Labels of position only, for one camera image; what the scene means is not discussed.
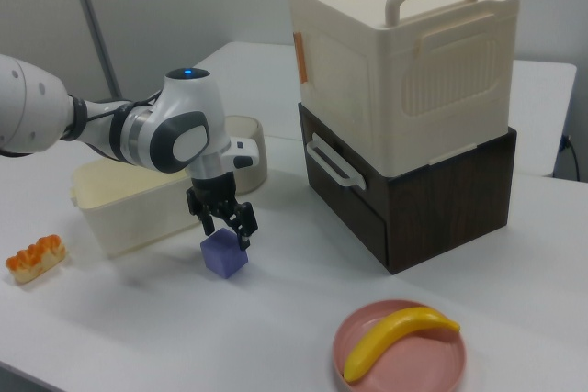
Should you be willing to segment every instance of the toy banana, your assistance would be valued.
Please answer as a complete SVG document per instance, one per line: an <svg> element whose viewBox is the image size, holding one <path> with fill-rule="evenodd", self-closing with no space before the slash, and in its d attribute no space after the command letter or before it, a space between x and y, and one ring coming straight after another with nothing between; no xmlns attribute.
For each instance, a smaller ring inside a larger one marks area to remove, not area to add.
<svg viewBox="0 0 588 392"><path fill-rule="evenodd" d="M348 383L357 381L397 340L411 332L432 328L447 328L458 332L459 324L426 307L406 308L390 314L366 332L347 356L343 378Z"/></svg>

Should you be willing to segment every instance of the toy bread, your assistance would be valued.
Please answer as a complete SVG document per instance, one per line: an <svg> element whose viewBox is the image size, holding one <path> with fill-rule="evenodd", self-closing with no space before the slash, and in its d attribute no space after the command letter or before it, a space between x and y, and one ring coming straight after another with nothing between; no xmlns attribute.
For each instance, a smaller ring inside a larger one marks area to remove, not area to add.
<svg viewBox="0 0 588 392"><path fill-rule="evenodd" d="M25 284L62 261L66 253L62 238L52 234L40 238L26 250L20 250L16 256L8 258L6 268L17 282Z"/></svg>

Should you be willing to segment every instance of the pink plate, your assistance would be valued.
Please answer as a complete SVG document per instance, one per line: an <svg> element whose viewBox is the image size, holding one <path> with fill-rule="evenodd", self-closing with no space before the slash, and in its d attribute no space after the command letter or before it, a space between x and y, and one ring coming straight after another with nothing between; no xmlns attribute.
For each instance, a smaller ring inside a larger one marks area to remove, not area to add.
<svg viewBox="0 0 588 392"><path fill-rule="evenodd" d="M392 344L359 381L347 384L343 379L347 355L372 326L399 309L423 306L409 300L384 300L366 305L345 319L334 336L333 362L348 390L450 392L457 387L466 367L466 348L458 332L441 329L407 335Z"/></svg>

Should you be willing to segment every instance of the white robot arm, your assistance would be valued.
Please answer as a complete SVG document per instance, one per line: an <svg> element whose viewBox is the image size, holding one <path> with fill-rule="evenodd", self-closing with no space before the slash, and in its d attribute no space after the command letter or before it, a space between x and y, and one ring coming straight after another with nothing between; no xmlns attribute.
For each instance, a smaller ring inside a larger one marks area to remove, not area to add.
<svg viewBox="0 0 588 392"><path fill-rule="evenodd" d="M235 200L233 171L257 165L253 140L231 138L216 82L208 71L183 68L142 102L85 102L40 68L0 55L0 155L45 151L58 140L80 140L103 156L164 173L182 169L192 178L190 212L214 231L222 218L241 248L257 230L249 203Z"/></svg>

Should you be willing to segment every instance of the foam cube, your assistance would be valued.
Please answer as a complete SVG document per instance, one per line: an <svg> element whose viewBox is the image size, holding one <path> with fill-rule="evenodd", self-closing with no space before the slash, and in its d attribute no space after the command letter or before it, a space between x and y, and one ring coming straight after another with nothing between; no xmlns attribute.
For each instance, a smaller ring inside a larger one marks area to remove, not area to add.
<svg viewBox="0 0 588 392"><path fill-rule="evenodd" d="M237 235L226 229L219 229L200 243L204 264L212 272L228 279L239 271L249 259L247 252L239 248Z"/></svg>

